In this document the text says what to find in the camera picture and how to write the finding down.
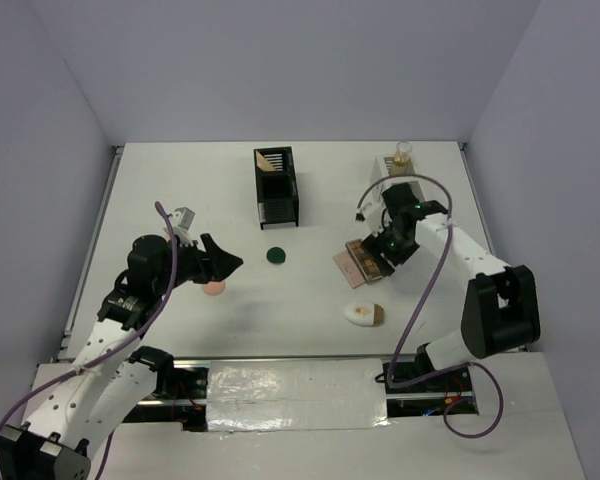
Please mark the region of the dark green powder puff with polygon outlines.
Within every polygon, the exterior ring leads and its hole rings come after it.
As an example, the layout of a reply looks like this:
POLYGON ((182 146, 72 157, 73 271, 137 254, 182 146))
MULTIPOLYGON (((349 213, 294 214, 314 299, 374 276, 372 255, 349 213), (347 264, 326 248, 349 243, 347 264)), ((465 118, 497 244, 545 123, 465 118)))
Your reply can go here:
POLYGON ((281 247, 271 247, 266 252, 266 259, 274 265, 281 265, 286 261, 286 252, 281 247))

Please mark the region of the peach round makeup sponge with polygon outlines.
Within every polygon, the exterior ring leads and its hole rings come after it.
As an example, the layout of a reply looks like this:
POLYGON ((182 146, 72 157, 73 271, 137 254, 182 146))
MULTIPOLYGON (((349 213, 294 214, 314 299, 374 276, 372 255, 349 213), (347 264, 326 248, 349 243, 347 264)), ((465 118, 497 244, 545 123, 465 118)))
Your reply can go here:
POLYGON ((218 296, 225 291, 226 283, 220 282, 209 282, 201 286, 201 290, 209 296, 218 296))

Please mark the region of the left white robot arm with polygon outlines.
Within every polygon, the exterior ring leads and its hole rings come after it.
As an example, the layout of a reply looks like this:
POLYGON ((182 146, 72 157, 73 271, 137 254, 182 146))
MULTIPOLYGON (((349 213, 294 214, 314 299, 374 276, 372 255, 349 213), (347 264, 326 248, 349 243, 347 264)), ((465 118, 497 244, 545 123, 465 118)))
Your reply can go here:
POLYGON ((143 344, 175 288, 227 279, 243 264, 208 234, 136 239, 69 370, 33 390, 43 403, 18 426, 0 421, 0 479, 86 479, 94 455, 147 395, 175 389, 173 357, 143 344))

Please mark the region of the brown eyeshadow palette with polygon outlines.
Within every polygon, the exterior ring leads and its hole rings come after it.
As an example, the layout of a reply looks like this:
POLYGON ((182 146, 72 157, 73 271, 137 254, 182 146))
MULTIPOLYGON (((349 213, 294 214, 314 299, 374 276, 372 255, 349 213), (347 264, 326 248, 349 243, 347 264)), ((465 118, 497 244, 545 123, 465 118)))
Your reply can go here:
POLYGON ((383 278, 378 264, 364 248, 360 239, 346 242, 345 248, 367 284, 375 283, 383 278))

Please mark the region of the pink palette case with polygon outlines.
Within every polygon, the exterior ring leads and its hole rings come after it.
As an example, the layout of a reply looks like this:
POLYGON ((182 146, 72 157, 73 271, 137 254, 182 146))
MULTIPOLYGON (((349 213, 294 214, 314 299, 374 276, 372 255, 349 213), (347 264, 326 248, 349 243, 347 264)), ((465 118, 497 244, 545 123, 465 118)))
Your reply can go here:
POLYGON ((356 289, 366 283, 354 259, 346 250, 336 254, 333 260, 352 289, 356 289))

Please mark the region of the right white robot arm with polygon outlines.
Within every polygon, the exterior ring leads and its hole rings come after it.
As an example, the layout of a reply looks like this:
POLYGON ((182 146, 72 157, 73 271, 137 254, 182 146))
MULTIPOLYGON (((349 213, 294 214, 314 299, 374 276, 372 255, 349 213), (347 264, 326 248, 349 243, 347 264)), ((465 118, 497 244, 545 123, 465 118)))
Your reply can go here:
POLYGON ((425 250, 437 260, 433 274, 449 269, 465 290, 459 327, 417 349, 410 378, 396 376, 396 365, 389 364, 386 386, 406 388, 417 380, 422 389, 436 391, 456 366, 539 340, 536 282, 528 267, 487 252, 453 223, 451 205, 422 201, 407 183, 388 187, 381 198, 380 227, 362 242, 381 276, 425 250))

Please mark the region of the beige gold cosmetic tube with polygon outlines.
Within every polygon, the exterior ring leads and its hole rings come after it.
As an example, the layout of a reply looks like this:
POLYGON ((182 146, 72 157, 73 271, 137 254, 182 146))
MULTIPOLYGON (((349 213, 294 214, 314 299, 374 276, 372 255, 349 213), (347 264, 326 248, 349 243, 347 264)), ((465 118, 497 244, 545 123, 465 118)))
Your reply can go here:
POLYGON ((263 172, 276 172, 284 170, 284 159, 281 154, 264 155, 260 151, 255 152, 256 166, 263 172))

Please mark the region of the gold liquid foundation bottle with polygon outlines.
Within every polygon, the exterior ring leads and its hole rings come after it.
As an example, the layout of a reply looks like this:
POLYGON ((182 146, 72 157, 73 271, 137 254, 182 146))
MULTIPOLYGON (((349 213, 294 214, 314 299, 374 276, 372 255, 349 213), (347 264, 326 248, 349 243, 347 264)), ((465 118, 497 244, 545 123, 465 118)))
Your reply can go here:
POLYGON ((397 168, 406 168, 411 160, 412 144, 408 141, 400 141, 396 144, 392 163, 397 168))

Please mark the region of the white gold egg bottle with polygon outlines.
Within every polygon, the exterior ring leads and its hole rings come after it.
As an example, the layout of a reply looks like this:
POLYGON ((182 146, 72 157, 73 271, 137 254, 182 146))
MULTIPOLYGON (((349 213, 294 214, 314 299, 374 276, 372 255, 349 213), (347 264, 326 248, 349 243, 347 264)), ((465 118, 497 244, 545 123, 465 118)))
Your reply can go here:
POLYGON ((344 307, 344 317, 359 327, 377 327, 384 324, 385 311, 376 303, 353 302, 344 307))

